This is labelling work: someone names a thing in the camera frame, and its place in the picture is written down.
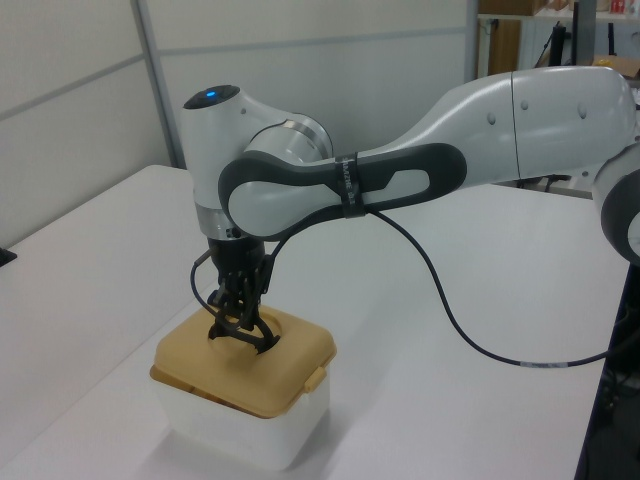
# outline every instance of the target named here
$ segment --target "yellow lid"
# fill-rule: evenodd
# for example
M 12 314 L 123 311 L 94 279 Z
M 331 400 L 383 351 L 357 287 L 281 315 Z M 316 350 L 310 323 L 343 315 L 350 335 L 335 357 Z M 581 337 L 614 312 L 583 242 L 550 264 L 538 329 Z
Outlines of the yellow lid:
M 258 355 L 235 338 L 209 340 L 213 317 L 201 309 L 160 341 L 151 376 L 258 417 L 285 413 L 324 379 L 336 346 L 322 327 L 264 306 L 260 315 L 280 335 L 270 350 Z

